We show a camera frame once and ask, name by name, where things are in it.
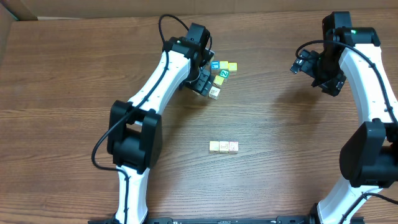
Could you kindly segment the blue letter block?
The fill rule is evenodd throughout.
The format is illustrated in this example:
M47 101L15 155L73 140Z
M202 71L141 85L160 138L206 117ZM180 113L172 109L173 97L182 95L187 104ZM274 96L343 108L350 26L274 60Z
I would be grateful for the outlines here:
M212 61L210 63L211 73L218 73L220 70L220 62L219 61Z

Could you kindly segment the green Z letter block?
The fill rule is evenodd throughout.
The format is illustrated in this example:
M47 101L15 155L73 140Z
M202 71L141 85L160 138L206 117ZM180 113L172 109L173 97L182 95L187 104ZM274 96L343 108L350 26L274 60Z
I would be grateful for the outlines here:
M229 77L229 74L230 74L229 70L220 70L220 72L219 72L219 76L223 77L225 79L227 79Z

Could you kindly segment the red Q letter block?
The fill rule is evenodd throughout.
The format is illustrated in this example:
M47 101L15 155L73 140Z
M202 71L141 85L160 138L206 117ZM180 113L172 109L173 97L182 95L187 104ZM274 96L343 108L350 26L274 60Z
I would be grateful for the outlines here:
M239 143L237 141L230 141L229 142L229 153L237 154L238 151L239 151Z

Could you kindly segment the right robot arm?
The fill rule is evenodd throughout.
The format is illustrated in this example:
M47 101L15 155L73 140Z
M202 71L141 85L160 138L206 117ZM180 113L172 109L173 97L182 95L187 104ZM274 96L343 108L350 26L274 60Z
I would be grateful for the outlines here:
M330 96L349 83L359 126L341 148L337 183L294 223L362 223L356 212L397 182L397 98L375 29L354 27L348 11L334 11L323 19L322 31L322 52L301 45L291 71L306 73L312 86Z

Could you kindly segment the white dotted wooden block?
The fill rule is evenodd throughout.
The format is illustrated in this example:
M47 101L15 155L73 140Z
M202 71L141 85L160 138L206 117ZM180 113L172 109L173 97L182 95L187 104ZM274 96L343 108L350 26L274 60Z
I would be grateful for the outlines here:
M220 141L219 142L219 152L220 153L229 153L229 142L228 141Z

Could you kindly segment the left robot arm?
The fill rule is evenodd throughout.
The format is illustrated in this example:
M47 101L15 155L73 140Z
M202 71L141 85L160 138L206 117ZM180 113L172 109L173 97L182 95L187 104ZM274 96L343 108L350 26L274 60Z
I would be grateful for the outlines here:
M174 92L187 87L202 96L214 76L205 69L214 53L210 31L191 24L184 37L164 43L161 60L146 84L127 102L111 107L107 152L119 174L119 207L112 223L144 223L149 171L162 150L162 113Z

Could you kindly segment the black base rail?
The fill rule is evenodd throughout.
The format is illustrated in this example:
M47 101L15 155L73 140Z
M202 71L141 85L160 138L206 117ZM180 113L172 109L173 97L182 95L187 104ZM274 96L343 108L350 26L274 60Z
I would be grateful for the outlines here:
M146 218L145 224L306 224L315 223L310 221L306 216L279 216L276 218L265 219L172 219L163 218Z

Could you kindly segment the white picture block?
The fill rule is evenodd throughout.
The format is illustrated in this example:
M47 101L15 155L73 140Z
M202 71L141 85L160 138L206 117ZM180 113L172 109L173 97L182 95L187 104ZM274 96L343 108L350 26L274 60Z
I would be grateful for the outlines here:
M208 96L214 100L217 100L219 95L220 95L220 89L218 87L211 87L211 89L208 92Z

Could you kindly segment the pale yellow block top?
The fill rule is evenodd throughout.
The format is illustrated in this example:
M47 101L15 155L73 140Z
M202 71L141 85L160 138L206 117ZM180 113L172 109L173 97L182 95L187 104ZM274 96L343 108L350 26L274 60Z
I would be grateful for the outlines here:
M220 61L220 70L227 70L229 67L228 61Z

